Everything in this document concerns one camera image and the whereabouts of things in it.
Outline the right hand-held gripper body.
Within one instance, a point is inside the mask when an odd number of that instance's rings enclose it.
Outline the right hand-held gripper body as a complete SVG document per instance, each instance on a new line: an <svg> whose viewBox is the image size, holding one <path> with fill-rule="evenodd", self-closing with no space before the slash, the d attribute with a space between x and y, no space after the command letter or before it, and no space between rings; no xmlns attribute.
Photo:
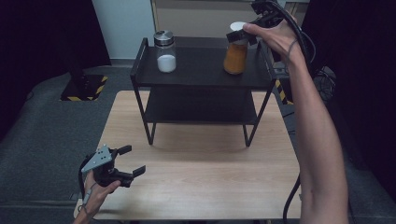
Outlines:
<svg viewBox="0 0 396 224"><path fill-rule="evenodd" d="M276 0L254 0L250 5L258 16L252 24L256 24L262 28L273 28L284 20L277 9L279 3Z"/></svg>

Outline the white salt jar silver lid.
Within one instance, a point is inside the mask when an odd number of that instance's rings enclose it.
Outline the white salt jar silver lid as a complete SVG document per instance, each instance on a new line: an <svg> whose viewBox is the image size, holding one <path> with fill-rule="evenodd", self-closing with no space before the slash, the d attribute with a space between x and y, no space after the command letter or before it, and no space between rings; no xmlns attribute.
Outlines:
<svg viewBox="0 0 396 224"><path fill-rule="evenodd" d="M154 36L157 66L163 73L171 73L177 67L175 38L171 31L157 31Z"/></svg>

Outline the person's left hand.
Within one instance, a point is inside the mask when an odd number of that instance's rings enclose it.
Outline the person's left hand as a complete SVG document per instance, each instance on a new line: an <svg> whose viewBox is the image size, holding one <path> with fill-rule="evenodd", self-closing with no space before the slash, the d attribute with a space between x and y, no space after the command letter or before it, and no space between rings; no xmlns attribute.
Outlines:
<svg viewBox="0 0 396 224"><path fill-rule="evenodd" d="M78 214L86 214L93 218L104 203L106 196L113 193L120 186L116 180L106 187L98 185L93 178L93 171L89 171L85 180L84 188L89 193L88 201L82 205Z"/></svg>

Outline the dark curtain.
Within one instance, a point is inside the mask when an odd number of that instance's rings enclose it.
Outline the dark curtain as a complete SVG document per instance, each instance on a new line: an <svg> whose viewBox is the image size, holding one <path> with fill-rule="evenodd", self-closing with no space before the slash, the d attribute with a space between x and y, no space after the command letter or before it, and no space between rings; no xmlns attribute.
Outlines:
<svg viewBox="0 0 396 224"><path fill-rule="evenodd" d="M303 30L317 48L312 67L336 74L357 149L396 202L396 0L310 0Z"/></svg>
<svg viewBox="0 0 396 224"><path fill-rule="evenodd" d="M0 0L0 140L28 93L68 71L110 64L92 0Z"/></svg>

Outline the orange spice jar white lid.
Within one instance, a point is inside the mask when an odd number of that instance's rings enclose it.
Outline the orange spice jar white lid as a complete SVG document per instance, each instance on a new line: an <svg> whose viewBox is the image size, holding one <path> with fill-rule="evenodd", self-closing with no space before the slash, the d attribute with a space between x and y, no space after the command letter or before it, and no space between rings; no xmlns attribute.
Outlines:
<svg viewBox="0 0 396 224"><path fill-rule="evenodd" d="M231 42L223 62L224 70L231 75L239 75L245 71L248 53L248 41L246 39Z"/></svg>

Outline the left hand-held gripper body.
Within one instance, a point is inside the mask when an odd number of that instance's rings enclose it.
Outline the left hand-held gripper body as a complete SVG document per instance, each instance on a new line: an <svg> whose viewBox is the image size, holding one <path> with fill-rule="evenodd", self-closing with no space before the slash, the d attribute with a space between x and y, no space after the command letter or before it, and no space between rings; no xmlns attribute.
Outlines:
<svg viewBox="0 0 396 224"><path fill-rule="evenodd" d="M118 180L122 187L129 188L134 177L132 173L121 172L115 167L118 155L117 148L102 145L82 163L80 172L83 174L93 171L95 182L102 187Z"/></svg>

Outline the black two-tier shelf rack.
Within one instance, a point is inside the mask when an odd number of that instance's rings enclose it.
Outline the black two-tier shelf rack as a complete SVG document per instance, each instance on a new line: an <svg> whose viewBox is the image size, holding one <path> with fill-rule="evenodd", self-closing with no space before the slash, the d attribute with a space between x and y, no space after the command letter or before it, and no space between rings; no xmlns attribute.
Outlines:
<svg viewBox="0 0 396 224"><path fill-rule="evenodd" d="M177 68L162 73L157 52L144 38L131 81L148 142L159 123L220 124L243 127L249 146L275 86L264 45L247 52L246 70L231 75L223 68L225 48L198 44L177 48Z"/></svg>

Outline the beige wooden cabinet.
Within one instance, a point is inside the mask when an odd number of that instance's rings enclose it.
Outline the beige wooden cabinet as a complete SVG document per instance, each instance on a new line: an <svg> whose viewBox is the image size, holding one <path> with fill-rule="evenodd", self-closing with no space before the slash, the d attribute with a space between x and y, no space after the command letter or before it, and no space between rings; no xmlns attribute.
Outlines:
<svg viewBox="0 0 396 224"><path fill-rule="evenodd" d="M228 48L230 42L228 41L226 35L233 31L243 30L243 25L245 23L252 23L254 21L248 21L242 18L238 18L234 11L223 10L220 8L220 4L218 3L210 3L206 1L202 4L195 4L188 1L184 4L184 6L187 8L186 10L172 9L169 11L168 17L158 18L157 21L160 23L160 25L154 32L155 34L157 31L161 30L171 31L175 38L176 47L176 38L178 36L195 36L221 37L225 40L226 47ZM308 68L309 61L306 59L307 50L304 43L303 32L298 26L295 18L292 17L288 11L286 11L281 5L279 5L277 9L283 16L283 21L285 21L290 26L291 30L295 33L298 43L300 44L302 53L304 55L306 67ZM262 40L257 35L256 37L257 41ZM283 62L283 64L286 68L288 68L287 63Z"/></svg>

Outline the black stand with striped base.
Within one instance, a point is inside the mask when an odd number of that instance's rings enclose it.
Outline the black stand with striped base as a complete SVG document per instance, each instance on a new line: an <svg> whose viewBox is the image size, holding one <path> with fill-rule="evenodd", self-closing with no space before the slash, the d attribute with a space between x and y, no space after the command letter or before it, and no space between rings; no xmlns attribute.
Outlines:
<svg viewBox="0 0 396 224"><path fill-rule="evenodd" d="M72 63L68 69L71 78L61 94L61 100L97 100L106 84L107 77L104 75L86 75L76 63Z"/></svg>
<svg viewBox="0 0 396 224"><path fill-rule="evenodd" d="M283 105L292 105L292 93L290 87L290 77L286 73L283 63L275 63L276 72L276 89L279 93L280 100Z"/></svg>

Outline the person's right hand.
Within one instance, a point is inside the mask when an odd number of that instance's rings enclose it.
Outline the person's right hand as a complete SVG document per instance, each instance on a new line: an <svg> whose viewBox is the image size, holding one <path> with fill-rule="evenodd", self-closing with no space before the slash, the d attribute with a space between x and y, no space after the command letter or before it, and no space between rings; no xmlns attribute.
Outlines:
<svg viewBox="0 0 396 224"><path fill-rule="evenodd" d="M248 34L260 37L270 49L279 54L284 63L304 61L297 37L285 21L273 28L262 28L256 24L245 23L243 30Z"/></svg>

